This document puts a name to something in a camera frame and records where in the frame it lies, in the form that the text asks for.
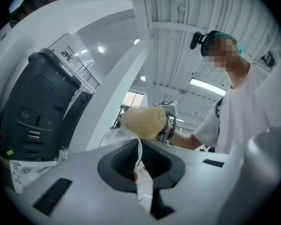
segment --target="plush toy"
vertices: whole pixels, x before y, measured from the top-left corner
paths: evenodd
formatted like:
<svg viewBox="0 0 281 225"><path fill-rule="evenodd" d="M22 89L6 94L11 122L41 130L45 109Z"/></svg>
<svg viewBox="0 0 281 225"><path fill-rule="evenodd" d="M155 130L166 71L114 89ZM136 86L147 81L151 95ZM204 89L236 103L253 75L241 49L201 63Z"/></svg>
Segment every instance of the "plush toy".
<svg viewBox="0 0 281 225"><path fill-rule="evenodd" d="M131 107L122 115L121 127L133 131L140 139L151 140L168 125L165 110L160 106Z"/></svg>

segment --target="white ceiling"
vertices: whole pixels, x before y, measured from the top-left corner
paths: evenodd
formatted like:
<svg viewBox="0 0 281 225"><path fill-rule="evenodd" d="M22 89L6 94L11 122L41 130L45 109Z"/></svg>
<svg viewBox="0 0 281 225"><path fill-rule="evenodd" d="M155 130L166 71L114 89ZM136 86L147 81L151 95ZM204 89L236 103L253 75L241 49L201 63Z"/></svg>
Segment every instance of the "white ceiling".
<svg viewBox="0 0 281 225"><path fill-rule="evenodd" d="M134 11L113 14L86 26L78 35L97 69L106 76L134 40L141 37L139 33L149 29L154 47L133 86L146 87L153 103L178 101L178 118L185 120L178 126L190 130L202 123L212 104L221 98L189 85L190 79L196 77L229 88L227 76L203 62L199 46L189 48L194 32L219 30L231 34L243 45L244 58L250 62L281 46L280 27L260 0L140 0L133 1L133 7ZM149 18L147 27L140 28L144 24L141 13ZM100 45L104 54L97 50ZM146 83L139 79L141 75L148 78ZM181 95L179 90L187 93Z"/></svg>

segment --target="white pillar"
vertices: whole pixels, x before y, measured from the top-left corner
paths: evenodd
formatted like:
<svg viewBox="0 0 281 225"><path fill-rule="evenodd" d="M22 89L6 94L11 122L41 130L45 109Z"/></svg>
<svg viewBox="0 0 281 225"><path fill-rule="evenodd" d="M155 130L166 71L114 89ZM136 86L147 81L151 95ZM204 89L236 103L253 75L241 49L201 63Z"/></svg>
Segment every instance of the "white pillar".
<svg viewBox="0 0 281 225"><path fill-rule="evenodd" d="M151 45L152 40L138 42L107 75L80 118L69 146L72 152L82 152L99 146L146 60Z"/></svg>

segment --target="metal railing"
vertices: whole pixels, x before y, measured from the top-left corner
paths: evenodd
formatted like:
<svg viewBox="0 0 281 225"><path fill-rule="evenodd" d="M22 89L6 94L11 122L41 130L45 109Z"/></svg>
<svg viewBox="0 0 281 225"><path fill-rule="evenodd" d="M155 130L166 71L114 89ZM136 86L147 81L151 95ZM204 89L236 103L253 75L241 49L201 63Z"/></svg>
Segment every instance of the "metal railing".
<svg viewBox="0 0 281 225"><path fill-rule="evenodd" d="M61 54L92 88L98 89L100 83L87 70L79 58L75 56L75 53L69 46Z"/></svg>

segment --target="man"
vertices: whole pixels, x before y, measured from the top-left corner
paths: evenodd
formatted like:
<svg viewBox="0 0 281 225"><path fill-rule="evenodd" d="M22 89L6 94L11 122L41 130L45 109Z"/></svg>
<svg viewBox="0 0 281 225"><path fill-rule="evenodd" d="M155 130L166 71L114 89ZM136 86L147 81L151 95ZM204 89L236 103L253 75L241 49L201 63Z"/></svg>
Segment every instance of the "man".
<svg viewBox="0 0 281 225"><path fill-rule="evenodd" d="M195 43L201 44L202 56L227 74L231 88L223 99L212 106L191 137L175 132L170 142L192 150L204 144L216 147L218 153L229 154L233 146L248 141L269 127L266 113L255 96L255 90L265 78L260 76L254 65L241 57L241 50L232 36L212 31L204 42L203 35L200 36L199 39L195 35L193 40L197 39Z"/></svg>

